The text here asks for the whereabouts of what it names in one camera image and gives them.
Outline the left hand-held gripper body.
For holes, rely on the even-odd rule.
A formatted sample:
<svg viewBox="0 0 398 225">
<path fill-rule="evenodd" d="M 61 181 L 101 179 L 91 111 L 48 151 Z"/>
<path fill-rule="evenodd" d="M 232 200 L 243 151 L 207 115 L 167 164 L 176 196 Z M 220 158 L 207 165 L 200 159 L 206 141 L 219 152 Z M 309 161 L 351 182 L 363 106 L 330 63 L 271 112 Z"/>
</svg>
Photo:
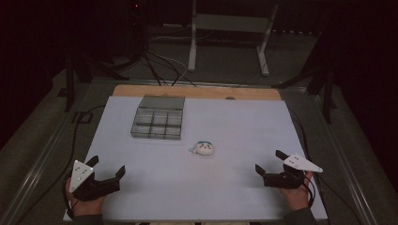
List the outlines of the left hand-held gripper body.
<svg viewBox="0 0 398 225">
<path fill-rule="evenodd" d="M 83 202 L 94 201 L 120 190 L 120 180 L 117 180 L 115 176 L 102 181 L 96 180 L 94 167 L 87 166 L 86 162 L 74 161 L 69 191 L 75 199 Z"/>
</svg>

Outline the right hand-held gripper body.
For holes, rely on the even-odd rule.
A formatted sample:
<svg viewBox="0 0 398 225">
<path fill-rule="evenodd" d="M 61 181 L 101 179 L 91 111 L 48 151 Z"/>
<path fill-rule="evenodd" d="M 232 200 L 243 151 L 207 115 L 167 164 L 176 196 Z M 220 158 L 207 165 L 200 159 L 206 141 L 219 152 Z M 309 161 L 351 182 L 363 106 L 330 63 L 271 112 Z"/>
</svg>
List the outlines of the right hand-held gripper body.
<svg viewBox="0 0 398 225">
<path fill-rule="evenodd" d="M 271 188 L 299 188 L 304 183 L 305 173 L 321 173 L 323 169 L 312 163 L 306 157 L 292 154 L 283 160 L 283 171 L 280 173 L 268 173 L 263 178 L 264 186 Z"/>
</svg>

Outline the black tripod stand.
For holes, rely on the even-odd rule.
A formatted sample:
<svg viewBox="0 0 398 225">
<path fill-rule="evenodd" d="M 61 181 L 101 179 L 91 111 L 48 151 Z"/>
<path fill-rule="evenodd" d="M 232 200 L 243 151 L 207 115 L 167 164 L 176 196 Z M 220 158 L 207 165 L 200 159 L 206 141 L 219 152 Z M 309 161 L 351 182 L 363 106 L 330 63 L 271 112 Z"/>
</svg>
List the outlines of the black tripod stand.
<svg viewBox="0 0 398 225">
<path fill-rule="evenodd" d="M 306 87 L 309 95 L 318 95 L 323 91 L 322 115 L 328 124 L 331 123 L 330 110 L 332 105 L 332 86 L 334 71 L 337 66 L 336 47 L 326 49 L 313 48 L 308 56 L 303 69 L 299 75 L 279 84 L 273 84 L 272 88 L 284 89 L 306 78 L 312 77 L 312 80 Z"/>
<path fill-rule="evenodd" d="M 91 74 L 91 68 L 99 70 L 115 80 L 127 80 L 126 77 L 82 53 L 67 52 L 65 57 L 66 89 L 63 92 L 66 97 L 66 112 L 70 111 L 76 99 L 75 84 L 77 82 L 90 83 L 93 80 L 94 76 Z"/>
</svg>

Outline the person's left hand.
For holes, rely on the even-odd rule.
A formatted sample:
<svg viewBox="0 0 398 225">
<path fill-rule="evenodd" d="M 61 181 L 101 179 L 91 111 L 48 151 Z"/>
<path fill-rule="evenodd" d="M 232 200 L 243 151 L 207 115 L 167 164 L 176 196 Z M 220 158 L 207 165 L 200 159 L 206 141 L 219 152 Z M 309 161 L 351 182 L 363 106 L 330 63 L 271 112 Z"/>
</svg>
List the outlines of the person's left hand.
<svg viewBox="0 0 398 225">
<path fill-rule="evenodd" d="M 69 200 L 69 205 L 75 217 L 100 215 L 102 213 L 104 197 L 99 197 L 94 201 L 81 202 L 75 199 L 69 191 L 70 179 L 68 178 L 65 184 L 65 191 Z"/>
</svg>

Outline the small white round plush toy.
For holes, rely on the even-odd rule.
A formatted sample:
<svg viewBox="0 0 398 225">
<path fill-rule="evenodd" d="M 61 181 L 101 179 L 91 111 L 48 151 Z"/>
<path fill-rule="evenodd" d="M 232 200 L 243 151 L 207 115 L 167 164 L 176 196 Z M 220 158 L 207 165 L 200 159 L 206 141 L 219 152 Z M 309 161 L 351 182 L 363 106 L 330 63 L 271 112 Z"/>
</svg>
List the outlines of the small white round plush toy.
<svg viewBox="0 0 398 225">
<path fill-rule="evenodd" d="M 200 156 L 211 156 L 215 152 L 215 147 L 211 142 L 200 141 L 190 149 L 190 152 Z"/>
</svg>

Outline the white table mat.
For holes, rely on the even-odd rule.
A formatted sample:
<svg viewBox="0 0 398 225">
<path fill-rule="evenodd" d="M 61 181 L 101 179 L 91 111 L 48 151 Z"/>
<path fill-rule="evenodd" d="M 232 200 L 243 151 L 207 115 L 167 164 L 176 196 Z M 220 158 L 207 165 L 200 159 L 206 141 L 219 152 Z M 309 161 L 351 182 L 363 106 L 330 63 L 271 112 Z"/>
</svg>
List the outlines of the white table mat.
<svg viewBox="0 0 398 225">
<path fill-rule="evenodd" d="M 188 98 L 179 141 L 133 138 L 137 97 L 110 97 L 88 155 L 98 156 L 99 180 L 124 166 L 120 190 L 103 206 L 107 221 L 267 221 L 289 208 L 278 189 L 265 187 L 255 165 L 280 173 L 275 151 L 303 152 L 281 100 Z M 215 152 L 190 152 L 198 142 Z"/>
</svg>

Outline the clear plastic compartment box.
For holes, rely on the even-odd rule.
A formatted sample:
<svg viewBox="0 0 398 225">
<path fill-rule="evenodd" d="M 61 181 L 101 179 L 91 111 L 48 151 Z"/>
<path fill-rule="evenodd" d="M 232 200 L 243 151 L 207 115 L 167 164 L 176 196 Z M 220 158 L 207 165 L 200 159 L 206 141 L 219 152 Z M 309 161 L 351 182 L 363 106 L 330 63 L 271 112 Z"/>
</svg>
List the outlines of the clear plastic compartment box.
<svg viewBox="0 0 398 225">
<path fill-rule="evenodd" d="M 181 139 L 184 97 L 145 95 L 133 120 L 133 138 L 179 141 Z"/>
</svg>

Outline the person's right hand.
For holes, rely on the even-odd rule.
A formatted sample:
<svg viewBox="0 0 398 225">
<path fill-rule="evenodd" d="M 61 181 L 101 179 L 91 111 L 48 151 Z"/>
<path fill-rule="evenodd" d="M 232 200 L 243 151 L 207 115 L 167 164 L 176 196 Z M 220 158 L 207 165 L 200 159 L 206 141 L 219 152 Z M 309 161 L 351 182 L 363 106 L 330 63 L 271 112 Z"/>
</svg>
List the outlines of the person's right hand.
<svg viewBox="0 0 398 225">
<path fill-rule="evenodd" d="M 279 191 L 284 196 L 290 210 L 296 211 L 309 207 L 308 185 L 313 177 L 312 172 L 306 172 L 304 183 L 296 189 L 280 188 Z"/>
</svg>

